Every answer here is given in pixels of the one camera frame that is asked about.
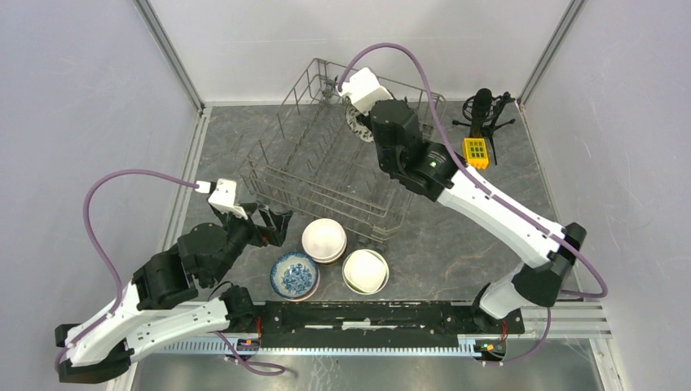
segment wire dish rack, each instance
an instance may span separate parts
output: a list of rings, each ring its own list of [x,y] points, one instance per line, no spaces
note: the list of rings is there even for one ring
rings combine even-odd
[[[345,68],[312,60],[250,148],[240,175],[261,202],[332,218],[383,243],[398,233],[412,193],[379,169],[374,143],[360,140],[346,123],[349,103],[336,93],[336,77]],[[409,99],[428,138],[434,126],[425,92],[379,79],[398,99]],[[446,100],[440,94],[434,98],[441,116]]]

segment white wall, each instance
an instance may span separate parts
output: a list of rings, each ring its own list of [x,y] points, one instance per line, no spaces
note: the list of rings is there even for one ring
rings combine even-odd
[[[635,390],[689,389],[691,3],[588,2],[527,103]]]
[[[373,43],[407,46],[435,90],[518,94],[568,0],[152,0],[202,98],[281,101],[314,57],[348,64]],[[419,85],[392,50],[362,64]]]
[[[83,197],[117,169],[179,174],[196,113],[131,1],[0,8],[0,388],[85,389],[53,371],[55,326],[115,294]],[[132,178],[96,194],[96,235],[123,279],[157,250],[173,191]]]

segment white bowl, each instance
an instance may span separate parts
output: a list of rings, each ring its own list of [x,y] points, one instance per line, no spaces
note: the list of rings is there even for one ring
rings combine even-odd
[[[346,250],[346,232],[338,222],[320,218],[302,232],[302,248],[315,262],[329,263]]]
[[[389,265],[372,250],[358,250],[343,262],[343,280],[353,292],[373,295],[389,282]]]

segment yellow block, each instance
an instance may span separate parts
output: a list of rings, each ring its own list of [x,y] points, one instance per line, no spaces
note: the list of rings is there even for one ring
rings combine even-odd
[[[484,138],[465,138],[463,140],[463,157],[476,169],[486,169],[490,165],[487,145]]]

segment metal corner post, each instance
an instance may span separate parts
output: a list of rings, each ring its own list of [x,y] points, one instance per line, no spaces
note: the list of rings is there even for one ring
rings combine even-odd
[[[544,75],[545,70],[547,70],[549,63],[552,62],[552,58],[554,58],[554,55],[559,50],[561,43],[564,41],[564,37],[569,32],[571,25],[574,23],[576,16],[578,16],[580,13],[585,2],[586,0],[571,0],[569,3],[566,11],[564,11],[564,15],[561,17],[561,20],[559,20],[559,24],[554,30],[552,37],[549,38],[547,47],[544,48],[538,63],[535,65],[533,73],[530,74],[526,86],[523,87],[523,91],[521,91],[521,94],[518,96],[519,104],[526,104],[530,96],[533,94],[533,91],[535,91],[535,87]]]
[[[163,25],[161,25],[161,21],[158,20],[151,3],[148,0],[134,0],[134,4],[142,14],[142,17],[147,23],[147,26],[149,26],[149,29],[151,29],[152,35],[156,39],[158,46],[161,48],[165,59],[168,60],[168,63],[175,71],[175,75],[183,85],[183,89],[185,90],[187,97],[190,99],[194,107],[201,112],[204,110],[204,101],[199,96],[199,93],[197,93],[194,84],[192,84],[192,80],[187,74],[187,71],[183,66],[183,62],[175,52],[173,44],[170,42],[168,34],[165,33]]]

